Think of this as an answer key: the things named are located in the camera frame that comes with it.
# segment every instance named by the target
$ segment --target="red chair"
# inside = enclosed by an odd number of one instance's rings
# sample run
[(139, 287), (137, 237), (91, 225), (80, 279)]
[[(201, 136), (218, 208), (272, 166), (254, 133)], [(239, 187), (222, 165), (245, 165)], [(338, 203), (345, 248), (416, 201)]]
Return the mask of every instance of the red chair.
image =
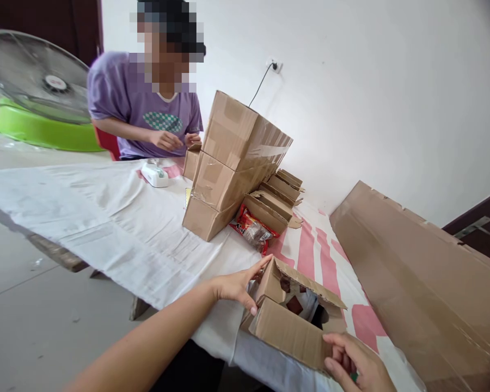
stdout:
[(115, 135), (111, 135), (110, 133), (103, 132), (96, 127), (94, 127), (94, 133), (96, 135), (98, 145), (111, 153), (111, 158), (113, 161), (119, 161), (120, 149), (118, 148), (117, 137)]

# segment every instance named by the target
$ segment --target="black cable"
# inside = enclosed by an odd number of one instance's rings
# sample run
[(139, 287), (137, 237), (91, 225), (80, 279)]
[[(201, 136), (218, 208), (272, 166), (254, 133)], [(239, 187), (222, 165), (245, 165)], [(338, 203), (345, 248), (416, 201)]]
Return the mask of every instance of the black cable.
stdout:
[[(263, 75), (263, 79), (261, 80), (261, 83), (260, 83), (260, 85), (258, 86), (258, 89), (256, 90), (256, 94), (254, 94), (254, 98), (256, 98), (256, 96), (258, 95), (258, 91), (260, 90), (261, 85), (263, 84), (263, 81), (265, 80), (265, 76), (267, 76), (267, 73), (268, 73), (269, 69), (270, 69), (270, 68), (271, 68), (271, 66), (273, 66), (273, 65), (274, 65), (274, 63), (271, 63), (271, 64), (268, 66), (267, 70), (265, 71), (265, 74)], [(249, 106), (248, 106), (248, 107), (250, 107), (250, 105), (252, 105), (252, 102), (254, 102), (254, 98), (252, 98), (252, 101), (249, 103)]]

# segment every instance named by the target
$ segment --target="gray floor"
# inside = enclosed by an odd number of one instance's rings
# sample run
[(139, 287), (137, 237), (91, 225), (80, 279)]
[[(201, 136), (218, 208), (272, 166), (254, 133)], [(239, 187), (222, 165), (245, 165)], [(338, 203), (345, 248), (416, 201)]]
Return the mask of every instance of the gray floor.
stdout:
[[(106, 153), (0, 144), (0, 169), (105, 160)], [(132, 295), (89, 274), (89, 268), (73, 274), (57, 266), (0, 225), (0, 391), (61, 390), (138, 324), (128, 319)], [(227, 369), (223, 379), (220, 390), (257, 386), (238, 369)]]

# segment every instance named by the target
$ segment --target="hand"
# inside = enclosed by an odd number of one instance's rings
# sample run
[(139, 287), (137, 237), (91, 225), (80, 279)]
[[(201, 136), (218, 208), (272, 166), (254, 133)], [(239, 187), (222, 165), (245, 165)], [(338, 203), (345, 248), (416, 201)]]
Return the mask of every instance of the hand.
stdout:
[(185, 145), (187, 148), (191, 147), (193, 144), (201, 144), (201, 138), (196, 133), (188, 133), (185, 135)]
[(253, 279), (260, 276), (261, 270), (272, 259), (272, 255), (266, 256), (249, 269), (244, 269), (231, 275), (222, 275), (211, 280), (217, 299), (233, 299), (241, 302), (250, 313), (255, 316), (258, 312), (256, 303), (247, 293), (247, 285)]
[[(396, 392), (387, 368), (379, 356), (361, 341), (347, 333), (331, 333), (323, 340), (332, 345), (332, 358), (325, 359), (325, 367), (345, 392)], [(358, 371), (354, 383), (350, 373)]]
[(165, 151), (174, 151), (183, 146), (178, 136), (167, 131), (150, 131), (149, 143)]

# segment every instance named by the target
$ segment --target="red snack package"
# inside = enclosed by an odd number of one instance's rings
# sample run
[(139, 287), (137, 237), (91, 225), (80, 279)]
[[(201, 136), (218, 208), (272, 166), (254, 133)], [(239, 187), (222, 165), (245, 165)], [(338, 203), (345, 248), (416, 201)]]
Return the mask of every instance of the red snack package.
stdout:
[(236, 224), (231, 223), (230, 226), (240, 233), (263, 256), (267, 254), (267, 241), (270, 238), (279, 237), (278, 233), (254, 218), (247, 207), (245, 207), (245, 204), (242, 204), (240, 207)]

